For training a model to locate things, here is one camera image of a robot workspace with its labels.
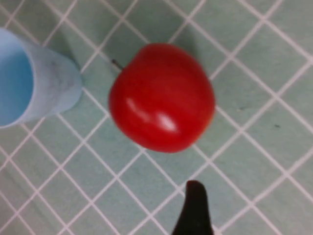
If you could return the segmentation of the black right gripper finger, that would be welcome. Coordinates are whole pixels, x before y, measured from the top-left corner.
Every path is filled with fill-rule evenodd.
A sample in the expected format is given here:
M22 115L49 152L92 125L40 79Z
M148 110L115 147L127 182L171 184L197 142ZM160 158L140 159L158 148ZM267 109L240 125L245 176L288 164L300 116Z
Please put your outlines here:
M186 183L185 200L173 235L213 235L205 186L196 180Z

